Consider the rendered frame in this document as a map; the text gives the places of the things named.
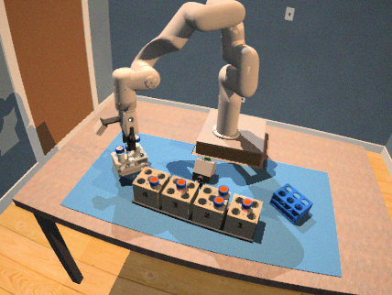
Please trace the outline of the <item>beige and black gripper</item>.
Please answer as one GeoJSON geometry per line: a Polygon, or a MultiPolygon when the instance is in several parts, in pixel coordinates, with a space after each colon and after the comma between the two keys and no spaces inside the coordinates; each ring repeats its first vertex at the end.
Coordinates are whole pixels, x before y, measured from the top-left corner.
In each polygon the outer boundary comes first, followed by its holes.
{"type": "Polygon", "coordinates": [[[122,136],[123,136],[123,142],[127,143],[127,150],[128,151],[133,151],[136,150],[136,135],[139,134],[138,131],[138,123],[137,123],[137,116],[136,116],[136,108],[134,108],[131,111],[119,111],[115,108],[116,111],[118,111],[118,116],[121,119],[121,122],[119,122],[119,125],[122,127],[122,136]],[[131,120],[131,121],[130,121],[131,120]],[[130,133],[130,135],[129,135],[130,133]],[[129,139],[131,138],[131,139],[129,139]]]}

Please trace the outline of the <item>light blue bench mat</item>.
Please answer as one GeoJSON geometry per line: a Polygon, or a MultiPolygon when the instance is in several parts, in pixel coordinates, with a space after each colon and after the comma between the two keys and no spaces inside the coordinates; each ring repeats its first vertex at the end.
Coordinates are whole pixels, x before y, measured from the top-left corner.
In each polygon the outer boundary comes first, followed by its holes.
{"type": "MultiPolygon", "coordinates": [[[[262,202],[253,243],[222,235],[132,203],[135,178],[142,171],[119,177],[111,153],[123,146],[121,132],[85,172],[60,205],[106,222],[185,246],[245,260],[342,277],[341,259],[328,172],[266,159],[265,169],[217,161],[209,184],[262,202]],[[273,192],[291,185],[313,205],[293,224],[271,204],[273,192]]],[[[192,180],[195,144],[139,133],[148,167],[192,180]]]]}

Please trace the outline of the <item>blue tube rack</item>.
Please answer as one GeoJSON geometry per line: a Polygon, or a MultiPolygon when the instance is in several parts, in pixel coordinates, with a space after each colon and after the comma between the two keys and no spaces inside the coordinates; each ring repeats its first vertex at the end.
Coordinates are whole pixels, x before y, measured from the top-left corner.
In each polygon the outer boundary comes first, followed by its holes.
{"type": "Polygon", "coordinates": [[[277,191],[273,192],[270,204],[274,208],[276,208],[280,213],[282,213],[293,224],[296,224],[298,221],[300,221],[303,217],[305,217],[309,213],[310,208],[313,205],[313,202],[311,202],[309,199],[307,199],[305,196],[303,196],[300,192],[298,192],[296,189],[294,189],[291,185],[287,183],[277,191]],[[292,189],[292,192],[289,192],[287,190],[287,187],[290,187],[292,189]],[[293,195],[294,193],[300,195],[300,198],[298,199],[296,196],[294,196],[293,195]],[[308,205],[304,204],[302,200],[306,200],[309,204],[308,205]]]}

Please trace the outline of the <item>clear conical tube with red liquid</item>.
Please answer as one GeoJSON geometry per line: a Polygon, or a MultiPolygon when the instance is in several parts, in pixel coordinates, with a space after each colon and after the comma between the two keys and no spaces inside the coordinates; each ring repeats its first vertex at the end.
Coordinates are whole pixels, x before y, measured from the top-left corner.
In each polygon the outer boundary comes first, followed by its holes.
{"type": "Polygon", "coordinates": [[[241,209],[244,212],[248,212],[250,210],[250,208],[252,207],[252,200],[249,198],[244,198],[241,202],[241,209]]]}

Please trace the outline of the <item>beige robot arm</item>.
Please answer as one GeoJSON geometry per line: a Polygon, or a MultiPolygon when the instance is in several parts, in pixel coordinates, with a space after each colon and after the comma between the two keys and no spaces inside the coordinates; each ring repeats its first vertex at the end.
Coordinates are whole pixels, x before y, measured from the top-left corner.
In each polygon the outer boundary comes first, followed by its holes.
{"type": "Polygon", "coordinates": [[[153,65],[161,56],[180,50],[195,30],[220,29],[222,55],[229,65],[222,67],[219,73],[217,123],[212,132],[221,139],[239,137],[237,125],[242,97],[248,98],[255,93],[259,69],[256,51],[245,44],[244,18],[245,8],[234,0],[208,0],[206,5],[184,4],[162,33],[139,52],[131,69],[113,72],[115,108],[131,111],[136,108],[136,91],[157,88],[160,76],[153,65]]]}

